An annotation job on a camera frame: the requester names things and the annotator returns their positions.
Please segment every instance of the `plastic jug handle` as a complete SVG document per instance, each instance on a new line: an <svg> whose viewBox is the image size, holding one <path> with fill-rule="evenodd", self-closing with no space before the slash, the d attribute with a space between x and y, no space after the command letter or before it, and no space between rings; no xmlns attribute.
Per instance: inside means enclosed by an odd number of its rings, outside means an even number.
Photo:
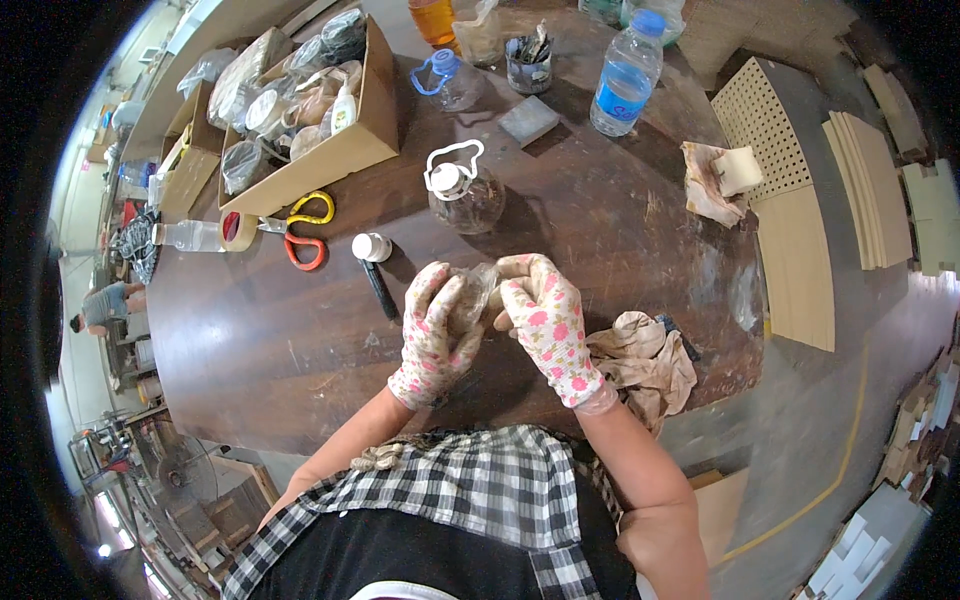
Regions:
<svg viewBox="0 0 960 600"><path fill-rule="evenodd" d="M426 183L426 188L427 188L428 190L431 190L431 191L432 191L432 189L433 189L433 188L430 187L430 172L433 171L433 159L436 158L437 156L445 155L445 154L448 153L448 152L451 152L451 151L454 151L454 150L459 150L460 148L466 148L467 146L476 146L477 149L479 150L479 152L477 152L477 154L473 155L473 157L470 159L470 169L469 169L469 171L467 170L466 167L462 167L462 166L460 166L460 165L457 165L457 168L459 168L461 171L463 171L464 174L465 174L467 177L471 178L472 180L473 180L473 179L476 179L476 177L477 177L477 158L479 158L480 155L483 154L484 147L483 147L483 142L481 142L479 139L469 139L469 140L467 140L466 142L458 142L458 143L456 143L456 144L451 144L451 145L447 146L446 148L441 148L440 150L434 150L433 152L430 153L430 156L428 156L427 159L426 159L426 171L423 172L423 181Z"/></svg>
<svg viewBox="0 0 960 600"><path fill-rule="evenodd" d="M420 85L420 80L417 79L417 74L421 72L423 69L425 69L428 64L430 64L430 59L425 60L421 66L410 69L410 83L412 83L414 87L417 89L417 91L423 94L424 96L432 96L437 92L439 92L440 88L443 87L444 84L446 83L446 80L450 79L451 77L450 75L441 75L440 83L437 84L437 89L431 89L429 91L423 89L423 86Z"/></svg>

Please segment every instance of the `yellow floor line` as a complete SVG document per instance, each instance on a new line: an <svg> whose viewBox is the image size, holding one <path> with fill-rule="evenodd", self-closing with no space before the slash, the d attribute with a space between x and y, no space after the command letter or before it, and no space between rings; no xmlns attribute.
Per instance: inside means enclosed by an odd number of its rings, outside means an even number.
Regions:
<svg viewBox="0 0 960 600"><path fill-rule="evenodd" d="M850 435L847 436L847 450L843 455L843 461L840 463L840 471L837 473L836 479L833 480L833 483L831 483L829 487L820 492L820 495L810 500L806 506L797 511L796 514L787 518L785 521L770 529L766 533L753 538L742 546L734 548L727 554L723 555L723 559L720 561L721 563L737 557L751 548L761 545L768 539L783 531L792 525L798 518L809 513L813 507L823 502L827 496L831 495L833 491L840 486L841 482L843 482L843 477L847 473L847 466L850 464L851 454L853 454L853 443L856 442L856 431L860 427L860 414L863 412L863 398L867 394L867 358L869 354L870 336L868 332L867 335L864 335L863 339L863 357L861 359L863 361L863 365L860 367L860 389L858 390L856 397L856 412L853 415L853 427L851 427Z"/></svg>

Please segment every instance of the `yellow scissors handle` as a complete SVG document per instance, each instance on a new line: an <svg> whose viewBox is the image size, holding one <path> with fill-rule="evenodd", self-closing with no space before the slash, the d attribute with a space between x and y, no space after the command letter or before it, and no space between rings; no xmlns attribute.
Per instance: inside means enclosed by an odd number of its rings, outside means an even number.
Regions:
<svg viewBox="0 0 960 600"><path fill-rule="evenodd" d="M304 204L308 203L314 198L321 198L324 200L324 202L326 202L326 214L323 217L311 217L310 215L297 214ZM297 202L294 204L294 207L290 209L290 216L287 217L287 225L299 222L310 223L313 225L325 225L329 223L331 219L333 219L333 211L333 199L330 198L329 194L319 191L310 192L303 198L297 200Z"/></svg>

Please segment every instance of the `gloved hand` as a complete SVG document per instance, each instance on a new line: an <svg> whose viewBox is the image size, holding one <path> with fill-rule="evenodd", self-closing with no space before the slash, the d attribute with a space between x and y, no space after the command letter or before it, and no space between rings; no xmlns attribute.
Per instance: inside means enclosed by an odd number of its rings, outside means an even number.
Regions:
<svg viewBox="0 0 960 600"><path fill-rule="evenodd" d="M584 344L580 291L543 254L505 256L496 266L504 279L500 296L509 319L501 314L494 326L516 328L523 349L564 406L585 414L613 406L616 389L590 362Z"/></svg>
<svg viewBox="0 0 960 600"><path fill-rule="evenodd" d="M412 411L443 395L467 372L480 349L484 330L480 324L452 351L447 338L446 318L466 283L463 276L450 276L448 263L434 262L417 274L407 290L403 363L387 380L387 386Z"/></svg>

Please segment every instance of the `orange scissors handle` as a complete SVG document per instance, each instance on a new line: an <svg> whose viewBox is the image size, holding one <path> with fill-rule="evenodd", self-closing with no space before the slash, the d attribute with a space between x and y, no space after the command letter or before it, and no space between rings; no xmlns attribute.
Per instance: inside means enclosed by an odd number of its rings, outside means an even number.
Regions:
<svg viewBox="0 0 960 600"><path fill-rule="evenodd" d="M283 245L287 248L287 256L290 256L290 262L294 263L294 266L301 271L313 271L319 267L320 263L324 262L324 258L326 258L326 244L316 238L297 237L290 231L287 231L283 234ZM297 248L295 245L316 246L317 257L305 264L300 262L297 258Z"/></svg>

